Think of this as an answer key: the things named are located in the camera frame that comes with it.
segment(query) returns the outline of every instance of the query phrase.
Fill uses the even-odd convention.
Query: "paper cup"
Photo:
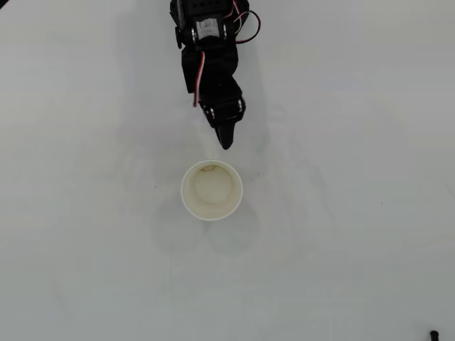
[[[196,218],[221,220],[239,207],[243,196],[242,179],[227,163],[205,160],[188,169],[181,194],[186,209]]]

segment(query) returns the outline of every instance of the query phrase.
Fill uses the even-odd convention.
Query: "cable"
[[[229,18],[234,13],[234,9],[237,12],[237,15],[240,15],[240,10],[239,10],[239,5],[237,3],[237,0],[232,0],[232,8],[230,9],[230,12],[228,14],[223,16],[223,19]],[[241,29],[242,29],[242,19],[240,18],[240,25],[239,25],[239,28],[235,31],[235,34],[239,33]]]
[[[246,12],[241,13],[241,14],[234,20],[234,22],[236,22],[237,20],[240,20],[240,23],[242,23],[242,16],[244,16],[246,13],[251,13],[252,15],[254,15],[254,16],[257,18],[257,22],[258,22],[257,31],[256,31],[256,33],[253,35],[253,37],[248,38],[248,39],[245,39],[245,40],[236,41],[236,42],[235,42],[236,44],[245,44],[245,43],[248,43],[249,41],[251,41],[251,40],[253,40],[254,38],[256,38],[256,36],[259,34],[259,31],[261,31],[261,26],[262,26],[261,18],[260,18],[260,17],[256,14],[256,12],[254,12],[254,11],[246,11]]]
[[[223,16],[223,19],[229,18],[232,15],[232,13],[234,13],[234,2],[232,2],[232,8],[230,9],[230,12]]]
[[[237,15],[240,15],[240,10],[239,10],[239,5],[237,4],[237,0],[232,0],[232,3],[234,4]],[[240,17],[240,25],[239,25],[239,28],[235,31],[235,34],[239,33],[241,29],[242,29],[242,18]]]
[[[204,51],[201,51],[202,56],[200,58],[200,66],[198,70],[198,75],[196,76],[196,85],[194,88],[194,102],[193,102],[193,107],[197,107],[199,103],[199,85],[200,85],[200,79],[202,78],[202,71],[204,70],[204,64],[205,64],[205,53]]]

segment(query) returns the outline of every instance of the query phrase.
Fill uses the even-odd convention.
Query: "white surface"
[[[0,11],[2,340],[455,340],[455,2],[252,6],[229,151],[167,0]],[[226,221],[181,203],[205,158]]]
[[[186,172],[181,196],[185,208],[206,222],[223,220],[239,207],[243,183],[239,173],[226,162],[204,160]]]

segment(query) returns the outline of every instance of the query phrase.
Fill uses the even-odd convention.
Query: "cup rim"
[[[226,215],[222,216],[222,217],[219,217],[219,218],[211,218],[211,219],[207,219],[207,218],[202,218],[202,217],[199,217],[197,216],[197,214],[195,214],[193,211],[191,211],[189,209],[189,207],[187,206],[186,204],[186,201],[185,199],[183,198],[183,187],[185,185],[185,180],[186,178],[188,177],[188,175],[190,174],[190,172],[196,168],[197,166],[199,166],[200,164],[202,163],[206,163],[206,162],[210,162],[210,161],[215,161],[215,162],[218,162],[218,163],[221,163],[223,164],[224,166],[226,166],[227,168],[229,168],[230,170],[232,170],[235,174],[235,176],[237,176],[237,179],[239,180],[240,182],[240,199],[238,200],[237,204],[234,206],[234,208],[229,212],[227,213]],[[232,213],[234,213],[236,211],[236,209],[239,207],[240,203],[242,202],[242,199],[243,199],[243,182],[242,182],[242,178],[240,177],[239,173],[235,170],[234,167],[232,167],[230,164],[224,162],[224,161],[221,161],[221,160],[215,160],[215,159],[208,159],[208,160],[202,160],[202,161],[199,161],[197,163],[195,163],[194,165],[192,165],[185,173],[185,175],[183,176],[183,180],[182,180],[182,183],[181,183],[181,187],[180,187],[180,195],[181,195],[181,198],[182,198],[182,201],[183,201],[183,204],[185,205],[185,208],[188,212],[190,212],[194,217],[200,219],[200,220],[203,220],[203,221],[206,221],[206,222],[214,222],[216,220],[221,220],[221,219],[225,219],[227,217],[229,217]]]

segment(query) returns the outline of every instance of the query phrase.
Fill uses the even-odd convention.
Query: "robotic arm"
[[[249,14],[259,21],[256,34],[236,40]],[[234,139],[235,124],[243,118],[245,101],[232,77],[238,65],[237,45],[252,40],[261,28],[259,16],[247,0],[172,0],[182,68],[194,107],[200,105],[224,149]]]

